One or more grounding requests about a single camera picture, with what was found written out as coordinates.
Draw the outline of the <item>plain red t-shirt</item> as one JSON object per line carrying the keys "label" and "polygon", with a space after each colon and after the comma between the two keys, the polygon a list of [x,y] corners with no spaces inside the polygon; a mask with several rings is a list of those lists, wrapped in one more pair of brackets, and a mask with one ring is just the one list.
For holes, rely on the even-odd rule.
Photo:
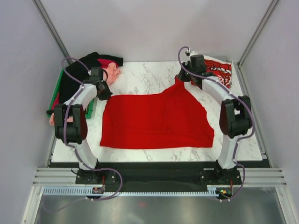
{"label": "plain red t-shirt", "polygon": [[211,148],[213,141],[205,108],[178,79],[158,94],[112,96],[103,112],[103,147]]}

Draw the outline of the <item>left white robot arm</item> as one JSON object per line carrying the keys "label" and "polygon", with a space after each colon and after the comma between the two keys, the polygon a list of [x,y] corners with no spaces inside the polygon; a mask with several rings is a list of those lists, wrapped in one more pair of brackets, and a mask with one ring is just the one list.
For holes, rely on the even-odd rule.
{"label": "left white robot arm", "polygon": [[103,173],[87,141],[85,110],[94,98],[108,100],[112,92],[107,85],[107,71],[93,67],[88,74],[70,99],[55,106],[54,130],[56,138],[73,149],[78,160],[76,184],[101,184]]}

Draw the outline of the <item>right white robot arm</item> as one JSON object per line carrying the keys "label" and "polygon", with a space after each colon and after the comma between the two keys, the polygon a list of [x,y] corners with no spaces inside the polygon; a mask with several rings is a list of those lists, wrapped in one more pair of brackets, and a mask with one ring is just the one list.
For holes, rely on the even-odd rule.
{"label": "right white robot arm", "polygon": [[186,62],[178,78],[183,82],[194,82],[201,90],[208,93],[220,106],[219,126],[223,133],[221,153],[212,170],[199,173],[201,184],[240,184],[240,172],[236,154],[239,141],[251,137],[247,134],[254,128],[251,102],[248,96],[235,96],[229,88],[220,82],[216,75],[206,70],[205,59],[195,51],[187,50]]}

